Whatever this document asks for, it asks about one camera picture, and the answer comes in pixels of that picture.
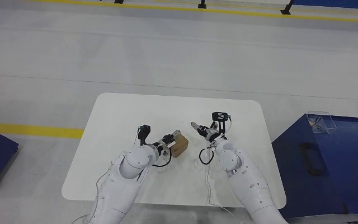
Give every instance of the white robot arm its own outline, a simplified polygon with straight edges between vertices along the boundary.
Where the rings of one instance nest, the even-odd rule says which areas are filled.
[[[92,212],[83,223],[119,224],[133,205],[150,166],[158,160],[166,147],[175,144],[175,136],[180,134],[180,131],[168,134],[156,143],[146,144],[145,139],[149,133],[150,126],[138,128],[140,146],[133,147],[128,152],[124,151],[110,167],[97,192]]]
[[[227,113],[214,112],[210,128],[194,122],[191,126],[211,143],[210,147],[214,148],[219,156],[220,165],[228,175],[233,193],[246,208],[252,220],[256,224],[287,224],[276,208],[269,185],[259,168],[245,150],[234,147],[225,137],[225,121],[228,119],[231,121]]]

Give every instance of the white table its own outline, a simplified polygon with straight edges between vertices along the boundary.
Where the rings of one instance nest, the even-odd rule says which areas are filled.
[[[189,146],[172,159],[165,172],[158,172],[164,168],[151,168],[135,202],[205,206],[208,195],[205,169],[198,170],[194,160],[208,142],[190,123],[209,126],[211,113],[215,111],[231,114],[232,127],[226,136],[235,146],[248,151],[263,172],[276,206],[284,207],[286,195],[257,102],[132,94],[102,94],[97,98],[62,187],[63,197],[94,200],[96,180],[107,170],[110,161],[132,148],[137,127],[147,124],[152,131],[148,143],[179,129],[189,140]],[[210,166],[211,202],[223,207],[242,207],[228,185],[217,156]]]

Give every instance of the yellow line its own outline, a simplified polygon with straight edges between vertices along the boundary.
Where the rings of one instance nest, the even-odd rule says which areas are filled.
[[[243,12],[243,11],[230,11],[230,10],[213,10],[213,9],[200,9],[200,8],[183,8],[172,6],[148,6],[148,5],[135,5],[135,4],[114,4],[105,2],[82,2],[71,0],[30,0],[33,2],[47,2],[47,3],[65,3],[65,4],[82,4],[88,6],[109,6],[109,7],[122,7],[122,8],[142,8],[151,10],[174,10],[174,11],[191,11],[191,12],[206,12],[206,13],[221,13],[230,15],[244,15],[244,16],[261,16],[261,17],[275,17],[275,18],[299,18],[304,20],[325,20],[325,21],[340,21],[340,22],[358,22],[358,18],[337,18],[337,17],[323,17],[323,16],[304,16],[304,15],[282,15],[280,12],[263,13],[263,12]]]
[[[167,0],[154,0],[158,3],[177,3],[177,4],[198,4],[195,2],[181,2],[181,1],[167,1]],[[221,4],[221,3],[207,3],[208,6],[224,6],[224,7],[234,7],[234,8],[253,8],[261,10],[281,10],[283,8],[277,7],[263,7],[263,6],[237,6],[234,4]],[[340,12],[340,11],[325,11],[325,10],[299,10],[291,9],[291,12],[314,12],[314,13],[335,13],[335,14],[346,14],[346,15],[358,15],[358,12]]]
[[[24,134],[29,136],[48,136],[59,138],[81,138],[83,129],[45,127],[22,124],[0,124],[2,134]]]

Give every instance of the blue cabinet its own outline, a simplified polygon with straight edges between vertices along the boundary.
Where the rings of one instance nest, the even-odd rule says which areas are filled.
[[[272,143],[285,218],[358,213],[358,118],[332,120],[336,131],[314,133],[305,114]]]
[[[17,147],[18,144],[16,142],[0,135],[0,173],[5,168],[14,152],[17,151]]]

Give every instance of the transparent box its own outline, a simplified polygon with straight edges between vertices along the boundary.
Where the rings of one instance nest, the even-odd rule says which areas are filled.
[[[313,133],[331,134],[337,130],[337,126],[329,112],[309,111],[307,119]]]

